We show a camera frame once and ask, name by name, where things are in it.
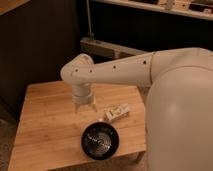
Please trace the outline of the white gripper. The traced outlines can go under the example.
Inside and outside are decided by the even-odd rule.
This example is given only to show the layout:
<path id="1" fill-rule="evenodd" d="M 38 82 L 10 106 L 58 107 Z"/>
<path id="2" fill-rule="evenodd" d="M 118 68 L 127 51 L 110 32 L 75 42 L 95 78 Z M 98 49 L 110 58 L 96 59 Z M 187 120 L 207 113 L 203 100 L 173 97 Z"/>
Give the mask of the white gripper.
<path id="1" fill-rule="evenodd" d="M 72 86 L 72 97 L 74 104 L 74 111 L 78 113 L 80 108 L 79 105 L 91 104 L 94 101 L 94 93 L 91 89 L 90 84 L 73 85 Z M 92 109 L 97 112 L 95 103 L 91 104 Z"/>

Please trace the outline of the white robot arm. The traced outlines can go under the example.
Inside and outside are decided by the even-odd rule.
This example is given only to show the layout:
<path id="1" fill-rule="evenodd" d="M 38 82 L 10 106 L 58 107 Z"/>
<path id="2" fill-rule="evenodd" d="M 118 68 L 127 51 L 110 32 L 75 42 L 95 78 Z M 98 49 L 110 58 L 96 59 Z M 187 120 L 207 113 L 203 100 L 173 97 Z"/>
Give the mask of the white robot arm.
<path id="1" fill-rule="evenodd" d="M 213 51 L 180 48 L 96 64 L 80 54 L 60 71 L 73 100 L 93 100 L 93 83 L 149 89 L 148 171 L 213 171 Z"/>

